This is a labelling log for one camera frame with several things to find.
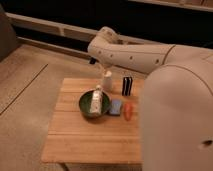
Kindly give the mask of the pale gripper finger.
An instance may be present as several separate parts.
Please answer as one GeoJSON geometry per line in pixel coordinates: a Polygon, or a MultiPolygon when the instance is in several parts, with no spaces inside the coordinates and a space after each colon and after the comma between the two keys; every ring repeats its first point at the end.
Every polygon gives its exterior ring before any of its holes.
{"type": "Polygon", "coordinates": [[[101,64],[98,64],[98,66],[99,66],[101,75],[102,76],[105,75],[106,72],[107,72],[106,68],[103,65],[101,65],[101,64]]]}

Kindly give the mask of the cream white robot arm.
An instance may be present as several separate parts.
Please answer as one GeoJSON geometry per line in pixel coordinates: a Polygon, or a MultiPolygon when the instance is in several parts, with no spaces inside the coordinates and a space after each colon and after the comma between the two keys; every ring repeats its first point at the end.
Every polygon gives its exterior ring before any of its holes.
{"type": "Polygon", "coordinates": [[[213,171],[213,49],[121,44],[101,28],[90,56],[146,75],[139,95],[143,171],[213,171]]]}

